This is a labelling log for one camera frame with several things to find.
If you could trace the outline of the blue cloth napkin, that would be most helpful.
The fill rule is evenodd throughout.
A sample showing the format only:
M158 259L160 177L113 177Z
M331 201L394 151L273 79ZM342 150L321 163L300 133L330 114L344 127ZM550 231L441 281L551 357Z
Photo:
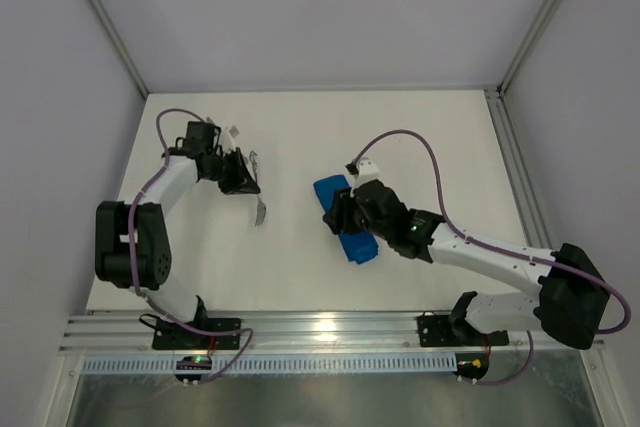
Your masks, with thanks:
M342 174L319 179L313 183L314 192L324 213L328 213L332 206L334 192L349 186ZM338 238L349 262L363 264L378 255L378 243L370 233L339 234Z

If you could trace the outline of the silver fork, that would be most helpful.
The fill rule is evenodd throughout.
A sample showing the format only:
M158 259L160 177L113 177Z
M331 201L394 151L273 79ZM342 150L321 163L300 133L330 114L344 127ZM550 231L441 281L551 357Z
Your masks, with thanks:
M258 182L258 154L255 151L249 153L249 162L255 182ZM267 214L267 206L262 200L260 194L256 195L256 217L254 221L255 227L261 227L264 224Z

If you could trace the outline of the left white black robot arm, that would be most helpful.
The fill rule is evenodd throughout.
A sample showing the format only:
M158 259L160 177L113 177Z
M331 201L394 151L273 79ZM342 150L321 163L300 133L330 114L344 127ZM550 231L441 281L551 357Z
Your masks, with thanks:
M196 184L218 185L224 195L257 196L261 189L236 145L234 127L190 121L186 134L164 152L158 171L129 200L104 201L96 210L96 277L142 298L164 320L211 336L202 299L171 276L166 217Z

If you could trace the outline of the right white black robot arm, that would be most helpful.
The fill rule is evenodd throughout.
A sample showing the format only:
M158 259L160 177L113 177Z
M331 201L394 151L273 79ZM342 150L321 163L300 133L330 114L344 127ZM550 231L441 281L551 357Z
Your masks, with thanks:
M506 331L541 330L565 346L588 350L610 298L582 249L493 245L455 230L439 213L407 207L378 180L334 190L323 220L335 235L369 233L402 257L466 269L512 287L508 294L468 291L459 297L447 322L463 345Z

